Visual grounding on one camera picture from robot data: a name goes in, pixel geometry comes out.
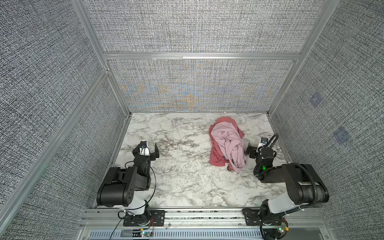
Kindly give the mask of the rose shirt with grey collar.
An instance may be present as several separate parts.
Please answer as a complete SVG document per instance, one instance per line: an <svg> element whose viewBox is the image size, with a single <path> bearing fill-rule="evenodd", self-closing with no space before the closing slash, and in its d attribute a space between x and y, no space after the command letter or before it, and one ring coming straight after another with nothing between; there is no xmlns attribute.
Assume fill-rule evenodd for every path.
<svg viewBox="0 0 384 240"><path fill-rule="evenodd" d="M230 117L218 119L209 128L212 143L210 164L224 167L228 164L231 171L243 170L247 163L244 150L244 132L241 131L236 121Z"/></svg>

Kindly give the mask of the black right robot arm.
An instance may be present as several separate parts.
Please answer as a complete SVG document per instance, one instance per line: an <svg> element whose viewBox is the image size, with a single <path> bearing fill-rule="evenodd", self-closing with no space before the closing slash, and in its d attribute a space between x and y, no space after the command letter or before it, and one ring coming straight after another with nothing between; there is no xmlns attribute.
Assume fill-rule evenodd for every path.
<svg viewBox="0 0 384 240"><path fill-rule="evenodd" d="M245 208L242 214L247 226L276 226L283 216L329 201L330 194L312 165L289 163L274 166L277 152L267 146L248 145L246 155L256 161L254 176L267 184L284 183L286 191L263 201L259 209Z"/></svg>

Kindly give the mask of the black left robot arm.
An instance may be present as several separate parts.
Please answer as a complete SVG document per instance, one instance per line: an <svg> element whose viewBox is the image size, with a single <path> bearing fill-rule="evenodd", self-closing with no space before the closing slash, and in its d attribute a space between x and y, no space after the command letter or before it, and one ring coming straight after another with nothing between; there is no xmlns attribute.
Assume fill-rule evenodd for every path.
<svg viewBox="0 0 384 240"><path fill-rule="evenodd" d="M156 174L151 163L160 157L157 144L151 152L148 142L141 141L133 150L132 166L111 167L107 171L97 192L98 207L119 208L124 213L118 218L126 227L149 226L155 223L149 202L135 195L135 192L150 189L152 177Z"/></svg>

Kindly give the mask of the light pink ribbed cloth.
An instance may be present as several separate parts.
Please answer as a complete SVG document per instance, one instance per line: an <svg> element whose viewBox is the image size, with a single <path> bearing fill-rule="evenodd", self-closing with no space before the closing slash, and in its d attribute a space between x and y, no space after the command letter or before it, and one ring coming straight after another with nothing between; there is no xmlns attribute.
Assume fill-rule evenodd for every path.
<svg viewBox="0 0 384 240"><path fill-rule="evenodd" d="M220 122L213 127L211 136L232 169L235 172L241 171L246 166L247 158L244 153L243 137L238 128L230 122Z"/></svg>

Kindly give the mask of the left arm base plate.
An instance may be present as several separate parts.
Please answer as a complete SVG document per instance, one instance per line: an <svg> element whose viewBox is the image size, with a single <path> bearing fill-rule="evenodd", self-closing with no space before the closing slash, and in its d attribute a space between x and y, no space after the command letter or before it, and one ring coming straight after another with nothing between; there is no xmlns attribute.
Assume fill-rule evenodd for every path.
<svg viewBox="0 0 384 240"><path fill-rule="evenodd" d="M149 226L163 227L165 222L165 213L166 211L164 210L150 210L142 215L126 213L123 226L138 228L148 228Z"/></svg>

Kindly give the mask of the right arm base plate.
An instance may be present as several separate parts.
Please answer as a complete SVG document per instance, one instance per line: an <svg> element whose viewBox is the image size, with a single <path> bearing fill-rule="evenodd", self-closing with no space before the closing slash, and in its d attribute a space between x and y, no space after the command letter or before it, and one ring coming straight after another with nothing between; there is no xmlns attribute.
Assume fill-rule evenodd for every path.
<svg viewBox="0 0 384 240"><path fill-rule="evenodd" d="M247 226L260 226L262 220L264 226L280 226L282 223L287 223L282 216L274 216L266 209L244 208L242 214Z"/></svg>

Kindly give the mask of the aluminium front rail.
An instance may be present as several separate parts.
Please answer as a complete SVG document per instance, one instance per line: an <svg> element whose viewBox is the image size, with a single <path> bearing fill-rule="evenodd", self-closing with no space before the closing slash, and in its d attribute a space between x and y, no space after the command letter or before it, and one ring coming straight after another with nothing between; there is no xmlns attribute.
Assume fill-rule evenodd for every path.
<svg viewBox="0 0 384 240"><path fill-rule="evenodd" d="M112 208L87 209L77 240L260 240L258 220L246 219L242 208L154 208L147 226L126 227L123 212ZM285 217L286 240L335 240L320 209Z"/></svg>

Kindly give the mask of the aluminium enclosure frame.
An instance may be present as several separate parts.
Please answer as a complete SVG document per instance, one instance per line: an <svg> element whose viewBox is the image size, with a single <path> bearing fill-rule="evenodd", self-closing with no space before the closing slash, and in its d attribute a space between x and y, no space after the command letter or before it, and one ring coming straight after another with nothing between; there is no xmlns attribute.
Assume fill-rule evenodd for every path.
<svg viewBox="0 0 384 240"><path fill-rule="evenodd" d="M130 107L109 61L289 60L303 63L337 1L324 1L298 51L216 49L222 36L192 32L162 50L107 51L84 1L1 1L1 174L8 157L23 167L1 187L1 233L20 211L56 148L73 129L100 84L110 79L123 113Z"/></svg>

